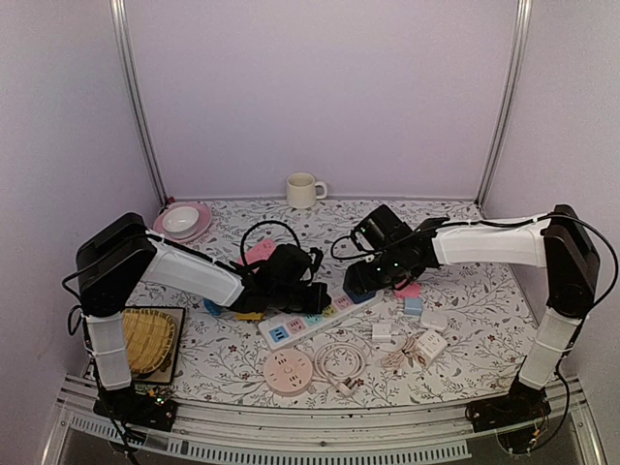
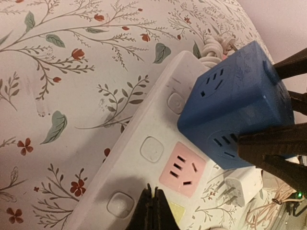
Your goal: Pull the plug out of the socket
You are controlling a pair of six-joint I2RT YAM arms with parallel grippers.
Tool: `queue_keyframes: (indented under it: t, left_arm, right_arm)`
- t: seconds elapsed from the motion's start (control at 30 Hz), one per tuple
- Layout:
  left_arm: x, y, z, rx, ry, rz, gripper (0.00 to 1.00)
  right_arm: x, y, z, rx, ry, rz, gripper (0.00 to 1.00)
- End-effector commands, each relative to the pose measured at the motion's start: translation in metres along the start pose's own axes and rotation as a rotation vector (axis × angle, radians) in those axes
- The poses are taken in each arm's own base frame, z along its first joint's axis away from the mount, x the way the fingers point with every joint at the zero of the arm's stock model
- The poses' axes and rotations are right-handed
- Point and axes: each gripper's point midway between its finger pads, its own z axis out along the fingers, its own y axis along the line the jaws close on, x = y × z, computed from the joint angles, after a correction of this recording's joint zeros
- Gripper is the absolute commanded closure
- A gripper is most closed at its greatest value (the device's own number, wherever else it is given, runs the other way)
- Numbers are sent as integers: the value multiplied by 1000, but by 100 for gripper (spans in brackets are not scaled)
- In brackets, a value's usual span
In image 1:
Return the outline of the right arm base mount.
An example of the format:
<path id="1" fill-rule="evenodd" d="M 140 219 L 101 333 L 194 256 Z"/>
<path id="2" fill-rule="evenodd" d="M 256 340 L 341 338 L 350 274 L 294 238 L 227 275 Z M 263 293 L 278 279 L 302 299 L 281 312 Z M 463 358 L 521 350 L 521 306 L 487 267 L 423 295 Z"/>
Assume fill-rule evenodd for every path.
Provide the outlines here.
<path id="1" fill-rule="evenodd" d="M 507 394 L 468 403 L 465 417 L 475 432 L 483 432 L 542 419 L 550 413 L 543 388 L 533 389 L 517 383 Z"/>

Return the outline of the white delixi socket adapter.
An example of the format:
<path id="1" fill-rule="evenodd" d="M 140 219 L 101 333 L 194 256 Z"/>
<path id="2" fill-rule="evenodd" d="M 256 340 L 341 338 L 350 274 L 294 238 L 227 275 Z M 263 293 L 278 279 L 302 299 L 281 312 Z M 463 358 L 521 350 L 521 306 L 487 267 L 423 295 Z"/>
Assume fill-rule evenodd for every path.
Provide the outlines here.
<path id="1" fill-rule="evenodd" d="M 428 329 L 416 342 L 415 358 L 423 366 L 430 365 L 448 346 L 448 341 L 433 329 Z"/>

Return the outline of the white charger plug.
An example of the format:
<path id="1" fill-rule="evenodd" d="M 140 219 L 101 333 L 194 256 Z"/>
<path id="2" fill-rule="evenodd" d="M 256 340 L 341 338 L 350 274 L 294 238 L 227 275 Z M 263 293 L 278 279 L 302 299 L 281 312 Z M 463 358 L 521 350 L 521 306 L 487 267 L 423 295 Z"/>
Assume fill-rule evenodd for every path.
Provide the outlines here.
<path id="1" fill-rule="evenodd" d="M 371 339 L 377 343 L 389 343 L 392 339 L 391 324 L 373 324 Z"/>

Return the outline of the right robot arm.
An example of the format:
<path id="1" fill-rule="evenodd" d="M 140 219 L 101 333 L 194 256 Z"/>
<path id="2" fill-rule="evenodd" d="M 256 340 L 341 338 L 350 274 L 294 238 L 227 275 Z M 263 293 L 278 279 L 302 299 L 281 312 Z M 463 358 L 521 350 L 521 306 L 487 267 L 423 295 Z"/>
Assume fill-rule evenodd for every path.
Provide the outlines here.
<path id="1" fill-rule="evenodd" d="M 519 387 L 500 408 L 505 419 L 521 422 L 537 409 L 536 390 L 546 386 L 595 306 L 601 259 L 591 232 L 567 204 L 519 219 L 427 218 L 415 228 L 382 204 L 351 232 L 359 254 L 345 272 L 344 289 L 367 295 L 461 264 L 535 269 L 545 282 L 546 309 L 517 372 Z"/>

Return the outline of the pink triangular power strip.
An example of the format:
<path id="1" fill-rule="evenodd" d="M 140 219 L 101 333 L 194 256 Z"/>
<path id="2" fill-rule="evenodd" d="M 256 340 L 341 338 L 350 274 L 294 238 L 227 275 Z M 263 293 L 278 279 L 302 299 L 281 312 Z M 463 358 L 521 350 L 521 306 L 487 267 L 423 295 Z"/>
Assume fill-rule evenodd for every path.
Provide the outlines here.
<path id="1" fill-rule="evenodd" d="M 264 239 L 245 252 L 246 262 L 244 262 L 242 258 L 239 258 L 237 262 L 241 265 L 244 265 L 245 263 L 253 264 L 259 261 L 265 261 L 275 251 L 275 249 L 276 244 L 273 240 Z"/>

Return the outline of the yellow cube socket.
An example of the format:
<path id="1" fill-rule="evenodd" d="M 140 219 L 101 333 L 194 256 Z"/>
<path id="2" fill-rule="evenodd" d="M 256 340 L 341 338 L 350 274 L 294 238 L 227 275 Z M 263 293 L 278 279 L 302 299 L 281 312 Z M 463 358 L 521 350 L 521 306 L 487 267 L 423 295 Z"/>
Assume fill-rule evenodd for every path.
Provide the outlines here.
<path id="1" fill-rule="evenodd" d="M 264 313 L 257 313 L 257 312 L 252 312 L 252 313 L 236 313 L 235 314 L 235 318 L 238 321 L 260 322 L 264 318 Z"/>

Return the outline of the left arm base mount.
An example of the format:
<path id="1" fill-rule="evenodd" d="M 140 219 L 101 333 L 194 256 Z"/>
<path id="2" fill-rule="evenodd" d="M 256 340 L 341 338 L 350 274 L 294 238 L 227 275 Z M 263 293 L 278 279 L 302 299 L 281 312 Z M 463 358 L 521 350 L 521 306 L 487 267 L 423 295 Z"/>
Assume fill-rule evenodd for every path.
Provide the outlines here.
<path id="1" fill-rule="evenodd" d="M 154 394 L 138 392 L 134 383 L 119 389 L 98 387 L 93 408 L 95 414 L 123 426 L 130 424 L 164 432 L 171 432 L 177 410 L 178 403 L 168 394 L 159 390 Z"/>

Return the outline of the white long power strip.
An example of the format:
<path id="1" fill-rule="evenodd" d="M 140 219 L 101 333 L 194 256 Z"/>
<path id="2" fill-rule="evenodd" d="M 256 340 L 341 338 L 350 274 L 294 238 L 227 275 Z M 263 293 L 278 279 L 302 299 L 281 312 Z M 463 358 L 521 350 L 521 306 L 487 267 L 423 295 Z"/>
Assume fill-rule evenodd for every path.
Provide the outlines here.
<path id="1" fill-rule="evenodd" d="M 344 291 L 331 298 L 331 303 L 321 314 L 279 314 L 258 324 L 259 334 L 271 351 L 287 349 L 340 325 L 358 313 L 383 300 L 384 292 L 361 304 L 353 304 Z"/>

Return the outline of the cyan cube socket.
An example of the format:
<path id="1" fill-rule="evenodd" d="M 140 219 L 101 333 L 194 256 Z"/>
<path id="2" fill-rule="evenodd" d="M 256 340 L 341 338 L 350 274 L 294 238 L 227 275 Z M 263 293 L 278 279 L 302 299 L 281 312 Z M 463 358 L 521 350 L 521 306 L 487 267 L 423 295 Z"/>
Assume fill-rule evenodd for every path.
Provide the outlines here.
<path id="1" fill-rule="evenodd" d="M 223 313 L 223 308 L 209 299 L 203 301 L 203 306 L 211 316 L 219 317 Z"/>

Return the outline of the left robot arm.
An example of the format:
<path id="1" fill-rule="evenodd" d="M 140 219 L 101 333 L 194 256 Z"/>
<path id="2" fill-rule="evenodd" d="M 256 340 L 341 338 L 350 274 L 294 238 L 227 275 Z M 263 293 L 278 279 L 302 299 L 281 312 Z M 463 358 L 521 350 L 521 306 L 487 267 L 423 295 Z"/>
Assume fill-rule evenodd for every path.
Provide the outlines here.
<path id="1" fill-rule="evenodd" d="M 143 413 L 132 375 L 123 312 L 141 282 L 198 295 L 235 313 L 281 311 L 319 315 L 331 303 L 327 285 L 315 280 L 323 259 L 317 248 L 286 243 L 265 260 L 223 263 L 164 238 L 129 212 L 77 250 L 78 298 L 98 377 L 108 406 L 124 420 Z"/>

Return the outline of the light blue charger plug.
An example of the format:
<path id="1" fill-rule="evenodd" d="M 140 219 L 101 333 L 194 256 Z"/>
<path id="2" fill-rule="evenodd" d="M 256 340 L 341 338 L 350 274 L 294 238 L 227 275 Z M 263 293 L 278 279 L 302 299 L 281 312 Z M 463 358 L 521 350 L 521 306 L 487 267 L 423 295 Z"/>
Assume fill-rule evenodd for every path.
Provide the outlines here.
<path id="1" fill-rule="evenodd" d="M 420 316 L 423 312 L 422 299 L 419 297 L 405 297 L 403 313 L 409 316 Z"/>

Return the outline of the white square adapter plug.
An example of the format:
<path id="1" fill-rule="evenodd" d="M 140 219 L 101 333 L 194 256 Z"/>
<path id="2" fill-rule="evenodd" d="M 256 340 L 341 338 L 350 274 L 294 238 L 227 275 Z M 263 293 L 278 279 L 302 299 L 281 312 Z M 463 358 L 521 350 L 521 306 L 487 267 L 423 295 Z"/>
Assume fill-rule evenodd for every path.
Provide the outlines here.
<path id="1" fill-rule="evenodd" d="M 428 329 L 443 332 L 448 328 L 448 318 L 442 312 L 424 310 L 420 314 L 419 324 Z"/>

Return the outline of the dark blue cube socket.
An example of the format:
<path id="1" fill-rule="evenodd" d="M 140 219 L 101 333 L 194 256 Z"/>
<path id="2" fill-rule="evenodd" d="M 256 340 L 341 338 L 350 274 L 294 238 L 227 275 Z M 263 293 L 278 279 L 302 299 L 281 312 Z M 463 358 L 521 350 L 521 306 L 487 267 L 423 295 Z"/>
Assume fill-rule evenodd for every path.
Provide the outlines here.
<path id="1" fill-rule="evenodd" d="M 363 302 L 373 299 L 376 296 L 377 292 L 356 294 L 353 291 L 346 291 L 345 294 L 353 304 L 361 304 Z"/>

